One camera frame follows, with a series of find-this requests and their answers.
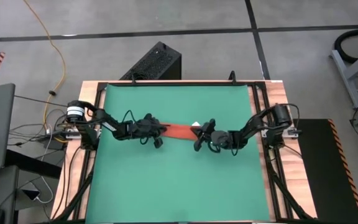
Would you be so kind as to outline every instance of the concrete floor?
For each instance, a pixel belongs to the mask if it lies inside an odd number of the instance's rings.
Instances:
[[[140,32],[154,30],[250,28],[243,0],[29,0],[52,35]],[[251,0],[258,27],[336,26],[358,24],[355,0]],[[288,100],[302,118],[331,118],[336,123],[350,170],[358,188],[358,136],[349,119],[352,104],[342,80],[328,58],[336,37],[346,30],[260,33],[271,79],[284,80]],[[0,0],[0,37],[45,35],[21,0]],[[183,54],[183,79],[226,79],[235,70],[241,79],[263,79],[252,33],[120,37],[58,40],[67,63],[67,80],[54,100],[76,99],[83,80],[120,78],[156,42]],[[358,56],[358,38],[345,50]],[[44,100],[62,72],[60,59],[47,41],[0,42],[6,53],[0,84],[13,82],[18,95]],[[15,99],[11,126],[41,123],[44,105]],[[29,128],[28,133],[38,131]],[[29,156],[42,155],[37,143],[12,148]],[[62,154],[47,157],[57,162]],[[33,178],[21,173],[20,182]],[[56,180],[50,180],[52,188]],[[47,200],[43,182],[35,183]],[[21,199],[19,223],[45,221],[39,204]],[[48,205],[50,213],[52,204]]]

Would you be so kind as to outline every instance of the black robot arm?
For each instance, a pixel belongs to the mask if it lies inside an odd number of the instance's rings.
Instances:
[[[271,126],[267,126],[264,122],[264,118],[268,116],[273,119],[273,125]],[[280,104],[253,115],[239,131],[216,131],[215,120],[211,119],[202,127],[192,128],[198,138],[194,144],[194,149],[199,151],[203,142],[207,143],[211,151],[217,153],[221,149],[242,149],[247,145],[249,138],[262,130],[268,130],[266,133],[267,142],[270,146],[274,146],[282,142],[283,131],[290,127],[291,124],[292,119],[287,105]]]
[[[92,111],[92,119],[87,121],[85,118],[85,108]],[[167,128],[160,124],[151,114],[146,114],[143,119],[138,121],[119,122],[108,114],[104,109],[97,108],[91,103],[74,100],[69,102],[67,107],[66,122],[75,125],[81,134],[81,146],[88,150],[96,150],[98,147],[98,136],[93,124],[100,124],[110,130],[117,140],[126,139],[148,139],[154,138],[156,148],[162,145],[160,135]]]

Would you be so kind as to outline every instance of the green mat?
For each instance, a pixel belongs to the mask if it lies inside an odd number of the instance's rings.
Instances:
[[[108,86],[104,109],[119,121],[152,113],[161,122],[241,129],[251,116],[246,86]],[[220,154],[193,142],[163,137],[154,148],[118,141],[102,130],[87,223],[269,220],[255,138]]]

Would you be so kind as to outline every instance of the black computer case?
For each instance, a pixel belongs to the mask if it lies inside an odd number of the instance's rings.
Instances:
[[[181,80],[181,53],[158,42],[120,80]]]

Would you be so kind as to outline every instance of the wooden table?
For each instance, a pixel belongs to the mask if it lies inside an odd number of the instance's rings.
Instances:
[[[183,82],[184,80],[149,80],[149,81],[138,81],[138,82]],[[81,87],[80,97],[79,100],[81,101],[87,101],[90,103],[95,102],[96,98],[96,92],[98,88],[98,83],[130,83],[131,81],[84,81]],[[186,82],[231,82],[229,80],[187,80]],[[267,94],[268,94],[268,100],[270,105],[274,105],[275,103],[288,103],[287,96],[285,94],[284,84],[282,81],[264,81],[267,88]],[[260,99],[260,105],[263,109],[263,98],[261,92],[259,94]],[[249,95],[250,95],[250,103],[252,112],[255,113],[255,103],[254,98],[252,95],[252,90],[249,88]],[[99,107],[102,108],[104,105],[104,92],[101,94]],[[275,221],[275,215],[273,212],[273,203],[272,203],[272,196],[270,193],[270,186],[267,178],[267,171],[266,171],[266,165],[265,165],[265,159],[263,154],[263,147],[261,144],[260,136],[257,136],[258,145],[259,145],[259,152],[260,152],[260,164],[262,166],[263,176],[264,176],[264,184],[265,184],[265,192],[267,197],[267,203],[269,207],[269,216],[271,221]],[[292,139],[286,139],[285,144],[287,146],[292,147],[296,151],[300,153],[300,148],[298,145],[297,140]],[[74,152],[80,145],[80,140],[72,140],[68,143],[67,151],[66,151],[66,158],[65,163],[66,167],[64,170],[62,170],[62,174],[60,175],[59,185],[56,192],[55,201],[53,204],[52,209],[52,215],[56,212],[58,205],[60,203],[60,199],[63,197],[63,203],[60,206],[60,208],[57,211],[56,217],[59,216],[59,214],[62,213],[65,206],[65,199],[68,195],[68,203],[70,203],[71,199],[74,197],[74,195],[77,193],[78,186],[80,183],[80,175],[81,175],[81,169],[83,167],[83,161],[85,156],[84,150],[79,150],[75,157],[73,158]],[[293,195],[295,200],[302,206],[302,208],[305,210],[306,213],[311,215],[312,217],[316,217],[316,210],[314,208],[313,199],[310,192],[310,187],[308,183],[308,178],[306,176],[305,167],[303,165],[302,159],[299,157],[299,155],[295,154],[294,152],[291,152],[291,150],[288,150],[287,148],[282,148],[280,150],[280,155],[282,158],[282,164],[283,164],[283,170],[285,173],[285,179],[287,182],[287,188],[290,191],[290,193]],[[89,166],[88,166],[88,172],[90,171],[93,162],[94,162],[94,156],[95,152],[91,153],[91,159],[89,160]],[[68,180],[68,171],[69,171],[69,164],[73,160],[72,167],[71,167],[71,178]],[[66,172],[66,187],[63,194],[63,172]],[[67,184],[68,181],[70,181],[70,188],[67,192]],[[84,218],[86,213],[86,204],[88,202],[88,194],[89,194],[89,188],[85,192],[82,201],[81,201],[81,207],[80,207],[80,215],[79,218]],[[283,202],[283,197],[280,192],[280,190],[277,188],[277,196],[279,199],[280,204],[280,211],[283,217],[285,217],[285,206]]]

